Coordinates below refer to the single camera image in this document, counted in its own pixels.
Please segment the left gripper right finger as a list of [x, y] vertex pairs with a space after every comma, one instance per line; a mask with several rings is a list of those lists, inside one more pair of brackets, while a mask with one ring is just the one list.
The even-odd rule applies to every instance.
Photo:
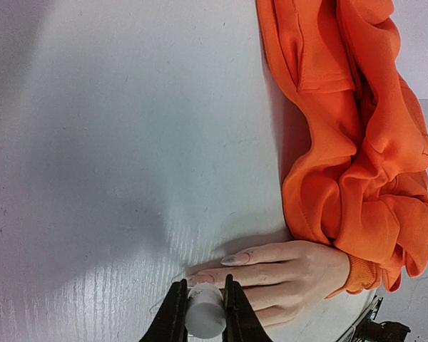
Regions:
[[232, 274], [225, 278], [223, 304], [226, 322], [224, 342], [271, 342], [241, 285], [233, 279]]

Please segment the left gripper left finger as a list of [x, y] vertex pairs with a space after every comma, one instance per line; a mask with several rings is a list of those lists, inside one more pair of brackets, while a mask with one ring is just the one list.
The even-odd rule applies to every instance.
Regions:
[[188, 307], [188, 284], [185, 279], [173, 282], [140, 342], [187, 342], [185, 316]]

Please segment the white nail polish cap brush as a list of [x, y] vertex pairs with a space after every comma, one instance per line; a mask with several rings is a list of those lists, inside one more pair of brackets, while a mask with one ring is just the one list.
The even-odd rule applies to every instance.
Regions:
[[226, 315], [223, 295], [216, 286], [202, 283], [189, 291], [185, 327], [190, 335], [200, 339], [217, 338], [223, 333]]

